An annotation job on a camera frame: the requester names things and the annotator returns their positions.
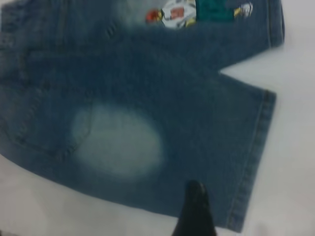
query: black object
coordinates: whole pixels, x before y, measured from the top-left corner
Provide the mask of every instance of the black object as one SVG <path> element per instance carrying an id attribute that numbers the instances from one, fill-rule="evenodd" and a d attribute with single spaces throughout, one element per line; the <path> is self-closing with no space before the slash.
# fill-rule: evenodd
<path id="1" fill-rule="evenodd" d="M 186 185 L 185 202 L 172 236 L 216 236 L 208 193 L 198 181 Z"/>

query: jeans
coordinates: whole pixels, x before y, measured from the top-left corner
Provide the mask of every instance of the jeans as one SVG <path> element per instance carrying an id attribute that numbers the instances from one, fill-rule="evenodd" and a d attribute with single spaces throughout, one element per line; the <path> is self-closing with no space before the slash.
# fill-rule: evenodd
<path id="1" fill-rule="evenodd" d="M 179 216 L 189 179 L 242 230 L 276 95 L 218 71 L 284 41 L 280 0 L 168 29 L 157 0 L 20 0 L 1 10 L 0 154 L 94 197 Z M 229 2 L 238 7 L 238 1 Z"/>

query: seam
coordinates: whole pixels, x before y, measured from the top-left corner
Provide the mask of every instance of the seam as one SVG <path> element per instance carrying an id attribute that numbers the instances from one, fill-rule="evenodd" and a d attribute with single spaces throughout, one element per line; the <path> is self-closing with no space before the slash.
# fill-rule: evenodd
<path id="1" fill-rule="evenodd" d="M 245 173 L 246 173 L 246 170 L 249 166 L 249 161 L 250 159 L 252 158 L 253 156 L 253 149 L 254 149 L 254 146 L 257 144 L 257 138 L 259 137 L 259 134 L 262 132 L 262 130 L 260 129 L 260 126 L 261 126 L 261 122 L 262 122 L 262 112 L 263 112 L 263 107 L 265 105 L 265 103 L 268 101 L 268 97 L 267 97 L 267 92 L 264 93 L 263 95 L 263 101 L 261 102 L 261 105 L 260 105 L 260 108 L 259 108 L 259 111 L 258 111 L 258 116 L 257 116 L 257 120 L 256 120 L 256 125 L 255 125 L 255 131 L 254 131 L 254 134 L 252 136 L 252 141 L 251 141 L 251 145 L 250 145 L 250 148 L 249 148 L 249 153 L 248 153 L 248 156 L 247 156 L 247 160 L 244 164 L 244 168 L 243 168 L 243 172 L 242 172 L 242 177 L 241 177 L 241 180 L 238 184 L 238 188 L 235 192 L 235 196 L 233 197 L 233 201 L 232 201 L 232 205 L 231 205 L 231 208 L 229 210 L 229 214 L 228 214 L 228 217 L 227 217 L 227 221 L 226 221 L 226 227 L 227 228 L 230 228 L 231 225 L 232 225 L 232 220 L 233 220 L 233 214 L 234 214 L 234 210 L 236 208 L 236 201 L 239 199 L 239 196 L 240 196 L 240 192 L 241 192 L 241 187 L 243 186 L 243 183 L 244 183 L 244 179 L 245 179 Z"/>
<path id="2" fill-rule="evenodd" d="M 64 37 L 65 28 L 66 28 L 66 17 L 67 17 L 68 9 L 69 9 L 69 0 L 60 0 L 60 1 L 61 1 L 60 18 L 58 22 L 57 42 L 56 42 L 56 45 L 58 47 L 62 46 L 63 44 L 63 37 Z"/>
<path id="3" fill-rule="evenodd" d="M 271 5 L 270 5 L 270 0 L 267 0 L 267 12 L 268 12 L 268 16 L 267 16 L 267 35 L 268 35 L 268 43 L 269 43 L 269 47 L 271 47 Z"/>

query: embroidered patch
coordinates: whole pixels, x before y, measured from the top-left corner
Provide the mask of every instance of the embroidered patch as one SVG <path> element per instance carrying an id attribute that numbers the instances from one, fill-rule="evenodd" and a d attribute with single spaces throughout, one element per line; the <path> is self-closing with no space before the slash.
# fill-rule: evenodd
<path id="1" fill-rule="evenodd" d="M 251 2 L 236 8 L 226 8 L 225 0 L 170 0 L 162 9 L 152 9 L 146 23 L 163 22 L 167 28 L 179 29 L 196 22 L 232 22 L 238 17 L 252 14 Z"/>

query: hem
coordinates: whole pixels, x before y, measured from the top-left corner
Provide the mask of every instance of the hem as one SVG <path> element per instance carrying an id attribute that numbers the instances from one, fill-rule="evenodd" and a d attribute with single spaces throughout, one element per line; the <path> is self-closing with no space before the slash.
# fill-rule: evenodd
<path id="1" fill-rule="evenodd" d="M 245 165 L 236 196 L 233 199 L 230 214 L 226 223 L 227 229 L 238 233 L 240 233 L 243 229 L 252 188 L 266 143 L 275 103 L 276 94 L 270 91 L 265 91 L 258 114 L 256 129 L 250 147 L 247 163 Z"/>
<path id="2" fill-rule="evenodd" d="M 284 43 L 285 28 L 281 0 L 267 0 L 268 36 L 270 47 L 278 47 Z"/>

